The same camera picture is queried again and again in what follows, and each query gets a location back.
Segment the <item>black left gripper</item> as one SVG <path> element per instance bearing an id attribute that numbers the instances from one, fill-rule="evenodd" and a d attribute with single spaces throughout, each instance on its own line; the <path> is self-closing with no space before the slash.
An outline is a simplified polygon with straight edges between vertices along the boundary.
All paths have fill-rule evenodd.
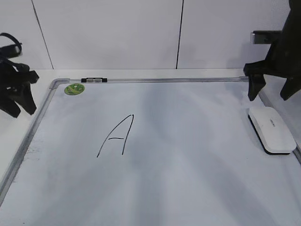
<path id="1" fill-rule="evenodd" d="M 39 80 L 38 74 L 26 64 L 14 63 L 0 57 L 0 109 L 17 118 L 23 108 L 29 115 L 37 109 L 31 85 Z"/>

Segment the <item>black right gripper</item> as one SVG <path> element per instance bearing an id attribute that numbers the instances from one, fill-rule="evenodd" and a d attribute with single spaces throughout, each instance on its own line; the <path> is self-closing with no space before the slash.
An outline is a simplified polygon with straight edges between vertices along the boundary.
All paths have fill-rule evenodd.
<path id="1" fill-rule="evenodd" d="M 254 101 L 266 85 L 263 74 L 287 78 L 280 92 L 284 101 L 301 89 L 301 2 L 289 1 L 290 12 L 287 16 L 279 39 L 270 44 L 264 60 L 244 66 L 248 76 L 248 97 Z"/>

